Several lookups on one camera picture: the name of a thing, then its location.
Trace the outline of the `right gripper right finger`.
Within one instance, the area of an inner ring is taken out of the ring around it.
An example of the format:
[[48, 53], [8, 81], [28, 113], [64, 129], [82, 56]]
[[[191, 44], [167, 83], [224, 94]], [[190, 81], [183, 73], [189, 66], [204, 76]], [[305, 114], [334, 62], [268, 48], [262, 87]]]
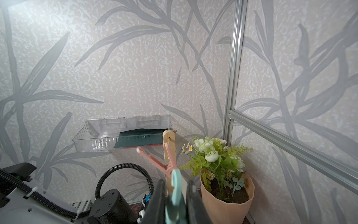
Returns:
[[192, 179], [187, 183], [186, 213], [189, 224], [212, 224], [208, 212], [203, 204], [201, 196]]

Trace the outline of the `pink clothespin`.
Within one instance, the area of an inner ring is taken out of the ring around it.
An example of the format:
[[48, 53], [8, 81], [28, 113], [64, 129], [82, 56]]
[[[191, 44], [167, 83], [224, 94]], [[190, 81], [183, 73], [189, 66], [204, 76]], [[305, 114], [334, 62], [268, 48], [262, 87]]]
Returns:
[[143, 156], [146, 160], [148, 160], [152, 165], [162, 171], [167, 177], [171, 178], [172, 173], [175, 169], [179, 169], [177, 166], [177, 162], [175, 156], [172, 153], [172, 149], [169, 143], [164, 143], [164, 150], [168, 153], [169, 162], [163, 164], [156, 157], [147, 154], [141, 147], [137, 147], [137, 153]]

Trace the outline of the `teal clothespin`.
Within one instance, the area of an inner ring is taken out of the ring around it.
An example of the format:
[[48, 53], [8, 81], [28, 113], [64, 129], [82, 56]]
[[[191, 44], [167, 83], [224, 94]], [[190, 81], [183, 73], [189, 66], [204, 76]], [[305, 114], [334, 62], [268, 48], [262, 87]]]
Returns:
[[173, 191], [168, 196], [168, 202], [165, 207], [166, 224], [187, 224], [186, 203], [182, 194], [183, 184], [179, 169], [172, 171], [171, 186]]

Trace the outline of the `wooden string rack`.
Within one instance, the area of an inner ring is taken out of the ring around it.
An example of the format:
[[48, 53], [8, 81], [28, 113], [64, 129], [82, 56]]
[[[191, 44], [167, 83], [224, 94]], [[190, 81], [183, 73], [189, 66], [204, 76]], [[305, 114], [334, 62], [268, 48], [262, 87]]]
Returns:
[[[176, 136], [173, 130], [166, 130], [163, 132], [163, 148], [164, 148], [164, 161], [165, 164], [169, 162], [176, 162]], [[166, 175], [167, 194], [170, 195], [173, 192], [173, 186], [171, 185], [172, 179]]]

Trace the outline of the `potted flower plant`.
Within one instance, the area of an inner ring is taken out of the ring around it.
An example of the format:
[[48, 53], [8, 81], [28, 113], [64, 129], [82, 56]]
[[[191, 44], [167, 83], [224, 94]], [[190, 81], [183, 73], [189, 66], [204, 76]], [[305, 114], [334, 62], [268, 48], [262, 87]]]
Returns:
[[181, 166], [199, 176], [201, 198], [214, 224], [241, 224], [251, 207], [255, 186], [244, 171], [243, 144], [229, 146], [219, 138], [194, 137], [181, 152], [190, 159]]

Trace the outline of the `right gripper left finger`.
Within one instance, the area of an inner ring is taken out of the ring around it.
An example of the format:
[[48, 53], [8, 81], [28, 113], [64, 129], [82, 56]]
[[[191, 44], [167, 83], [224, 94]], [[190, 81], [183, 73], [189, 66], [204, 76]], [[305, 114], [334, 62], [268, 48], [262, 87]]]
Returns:
[[158, 181], [154, 193], [146, 206], [142, 224], [165, 224], [166, 183], [163, 179]]

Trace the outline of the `clear plastic wall shelf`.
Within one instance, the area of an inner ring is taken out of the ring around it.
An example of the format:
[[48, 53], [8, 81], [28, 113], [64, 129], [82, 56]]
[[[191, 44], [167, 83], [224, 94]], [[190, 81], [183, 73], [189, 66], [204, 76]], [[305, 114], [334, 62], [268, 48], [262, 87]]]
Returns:
[[77, 152], [160, 145], [172, 129], [170, 115], [88, 119], [72, 139]]

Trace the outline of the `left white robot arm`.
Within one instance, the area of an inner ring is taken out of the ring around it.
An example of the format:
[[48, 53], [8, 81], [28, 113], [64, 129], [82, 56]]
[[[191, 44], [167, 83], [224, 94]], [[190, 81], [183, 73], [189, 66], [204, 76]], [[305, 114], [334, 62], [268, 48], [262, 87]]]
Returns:
[[67, 204], [38, 187], [35, 166], [21, 163], [1, 169], [2, 224], [133, 224], [137, 214], [117, 189], [95, 201]]

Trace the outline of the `green mat in shelf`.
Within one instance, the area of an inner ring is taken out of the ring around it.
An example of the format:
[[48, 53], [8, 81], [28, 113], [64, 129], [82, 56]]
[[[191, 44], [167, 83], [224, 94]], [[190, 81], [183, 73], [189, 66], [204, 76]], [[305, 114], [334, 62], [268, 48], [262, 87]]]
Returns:
[[163, 132], [167, 129], [139, 128], [121, 132], [116, 139], [114, 148], [158, 145], [163, 143]]

